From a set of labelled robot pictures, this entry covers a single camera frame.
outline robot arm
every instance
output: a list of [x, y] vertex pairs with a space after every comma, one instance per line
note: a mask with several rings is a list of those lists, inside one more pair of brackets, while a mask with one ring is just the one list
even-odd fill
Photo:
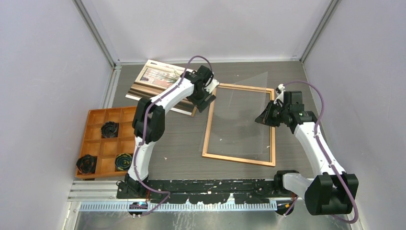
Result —
[[[319, 127], [315, 133], [317, 118], [313, 112], [305, 111], [302, 92], [287, 92], [283, 85], [279, 85], [276, 92], [276, 100], [268, 103], [255, 122], [272, 127], [278, 127], [280, 123], [286, 124], [302, 144], [315, 175], [315, 179], [309, 180], [294, 170], [278, 171], [274, 177], [277, 186], [280, 190], [292, 191], [303, 198], [312, 215], [350, 213], [352, 203], [331, 165], [335, 166], [353, 197], [358, 189], [357, 177], [347, 174], [336, 161]], [[327, 156], [321, 150], [316, 136]]]
[[[141, 98], [138, 102], [133, 120], [133, 128], [135, 129], [135, 146], [140, 147], [137, 158], [133, 158], [132, 165], [136, 165], [138, 175], [142, 181], [148, 177], [148, 166], [152, 149], [165, 131], [165, 115], [168, 111], [181, 100], [187, 98], [202, 112], [215, 99], [212, 92], [219, 85], [219, 82], [213, 78], [213, 73], [205, 66], [200, 66], [197, 71], [187, 71], [180, 85], [178, 85], [179, 81], [180, 79], [161, 94], [151, 99]], [[148, 114], [145, 143], [141, 144], [146, 110], [156, 100], [159, 101], [151, 108]], [[137, 184], [138, 179], [134, 167], [130, 167], [128, 174], [132, 179], [130, 183]]]

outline white wall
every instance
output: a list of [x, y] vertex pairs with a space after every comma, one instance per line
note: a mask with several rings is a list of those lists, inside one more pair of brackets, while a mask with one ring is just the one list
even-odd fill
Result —
[[367, 229], [404, 229], [405, 9], [404, 0], [342, 1], [305, 62], [326, 101], [330, 147], [359, 179]]
[[84, 0], [122, 62], [298, 59], [329, 0]]
[[1, 1], [0, 23], [0, 229], [60, 229], [111, 69], [71, 0]]

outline gray table surface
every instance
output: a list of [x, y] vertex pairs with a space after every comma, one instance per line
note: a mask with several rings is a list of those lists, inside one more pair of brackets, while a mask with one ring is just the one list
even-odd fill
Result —
[[[190, 68], [198, 69], [200, 65], [191, 64]], [[268, 73], [268, 88], [276, 88], [281, 83], [295, 80], [306, 81], [302, 64], [298, 61], [213, 63], [212, 66], [215, 78], [221, 83], [244, 81], [264, 72]], [[125, 98], [125, 95], [142, 67], [143, 65], [122, 67], [113, 107], [137, 104], [137, 101]], [[292, 84], [287, 90], [302, 91], [305, 109], [316, 113], [316, 106], [307, 85]], [[195, 117], [173, 111], [167, 114], [165, 134], [157, 142], [152, 153], [150, 179], [273, 178], [277, 170], [297, 170], [304, 177], [313, 177], [302, 146], [285, 125], [276, 128], [276, 167], [203, 158], [200, 150], [207, 117], [208, 109], [201, 114], [196, 113]]]

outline purple cable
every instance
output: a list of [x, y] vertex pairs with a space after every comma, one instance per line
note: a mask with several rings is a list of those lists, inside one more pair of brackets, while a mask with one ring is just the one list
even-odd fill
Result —
[[[321, 117], [323, 116], [323, 113], [324, 113], [324, 99], [323, 99], [323, 96], [321, 95], [320, 91], [319, 91], [314, 85], [312, 85], [312, 84], [310, 84], [310, 83], [308, 83], [308, 82], [306, 82], [306, 81], [303, 81], [303, 80], [295, 80], [295, 81], [292, 81], [292, 82], [289, 82], [289, 83], [284, 84], [284, 86], [290, 85], [290, 84], [292, 84], [292, 83], [304, 83], [304, 84], [307, 84], [307, 85], [309, 85], [310, 87], [312, 87], [312, 88], [317, 92], [318, 96], [320, 97], [320, 100], [321, 100], [321, 111], [320, 111], [320, 116], [318, 117], [318, 120], [316, 121], [315, 129], [314, 129], [314, 132], [315, 132], [315, 134], [316, 134], [316, 133], [318, 133], [318, 129], [317, 129], [317, 128], [318, 128], [318, 126], [319, 126], [319, 124], [320, 124]], [[341, 217], [339, 217], [339, 216], [336, 216], [336, 215], [332, 215], [332, 216], [333, 216], [334, 218], [339, 219], [339, 220], [341, 220], [341, 221], [343, 221], [343, 222], [346, 222], [346, 223], [348, 223], [348, 224], [353, 224], [353, 223], [357, 222], [357, 220], [358, 220], [358, 208], [357, 208], [357, 204], [355, 203], [354, 197], [352, 196], [350, 190], [348, 189], [348, 186], [345, 184], [344, 180], [342, 179], [342, 177], [341, 177], [340, 173], [338, 172], [337, 168], [334, 166], [334, 164], [332, 164], [332, 161], [331, 161], [330, 157], [328, 156], [326, 150], [324, 149], [323, 145], [321, 144], [320, 137], [319, 137], [318, 135], [315, 135], [315, 138], [316, 138], [316, 141], [317, 141], [317, 143], [318, 143], [318, 145], [319, 145], [321, 151], [323, 152], [324, 156], [326, 157], [328, 164], [331, 166], [331, 168], [333, 169], [334, 173], [337, 175], [338, 180], [340, 181], [341, 185], [343, 186], [345, 192], [347, 193], [348, 197], [350, 198], [350, 201], [351, 201], [352, 206], [354, 207], [354, 219], [352, 219], [352, 220], [346, 220], [346, 219], [343, 219], [343, 218], [341, 218]], [[287, 213], [289, 213], [289, 211], [291, 210], [291, 208], [292, 208], [293, 205], [295, 204], [297, 198], [293, 201], [292, 205], [289, 207], [289, 209], [285, 212], [284, 215], [286, 215]]]
[[[182, 83], [183, 79], [185, 78], [185, 74], [186, 74], [187, 69], [189, 68], [190, 63], [191, 63], [192, 60], [195, 59], [195, 58], [202, 58], [202, 59], [204, 59], [205, 61], [207, 61], [207, 63], [208, 63], [209, 66], [210, 66], [210, 70], [213, 71], [213, 70], [212, 70], [212, 65], [210, 64], [209, 60], [207, 60], [205, 57], [202, 57], [202, 56], [200, 56], [200, 55], [195, 55], [195, 56], [193, 56], [193, 57], [188, 61], [188, 63], [186, 64], [185, 71], [183, 72], [183, 74], [182, 74], [182, 76], [181, 76], [181, 78], [180, 78], [180, 81], [179, 81], [179, 83], [178, 83], [178, 85], [177, 85], [178, 87], [180, 86], [180, 84]], [[162, 204], [169, 198], [169, 196], [170, 196], [170, 192], [169, 192], [169, 191], [158, 191], [158, 190], [155, 190], [155, 189], [149, 187], [148, 185], [146, 185], [146, 184], [141, 180], [141, 178], [139, 177], [139, 174], [138, 174], [137, 168], [136, 168], [136, 162], [137, 162], [137, 155], [138, 155], [139, 148], [140, 148], [142, 145], [145, 144], [145, 136], [147, 135], [147, 120], [148, 120], [149, 111], [151, 110], [151, 108], [152, 108], [156, 103], [158, 103], [159, 101], [161, 101], [164, 97], [168, 96], [171, 92], [173, 92], [173, 91], [174, 91], [176, 88], [178, 88], [178, 87], [173, 87], [172, 89], [170, 89], [169, 91], [167, 91], [167, 92], [166, 92], [164, 95], [162, 95], [160, 98], [158, 98], [158, 99], [156, 99], [154, 102], [152, 102], [152, 103], [148, 106], [147, 110], [145, 111], [145, 116], [144, 116], [144, 130], [143, 130], [143, 133], [142, 133], [142, 141], [141, 141], [141, 143], [138, 144], [138, 146], [137, 146], [137, 148], [136, 148], [136, 150], [135, 150], [135, 153], [134, 153], [134, 171], [135, 171], [135, 175], [136, 175], [138, 181], [140, 182], [140, 184], [142, 184], [142, 186], [145, 187], [146, 189], [148, 189], [149, 191], [154, 192], [154, 193], [167, 194], [167, 195], [166, 195], [166, 197], [165, 197], [164, 199], [162, 199], [153, 209], [149, 210], [148, 212], [145, 212], [145, 213], [141, 214], [140, 217], [143, 217], [143, 216], [146, 216], [146, 215], [150, 214], [152, 211], [154, 211], [156, 208], [158, 208], [160, 205], [162, 205]]]

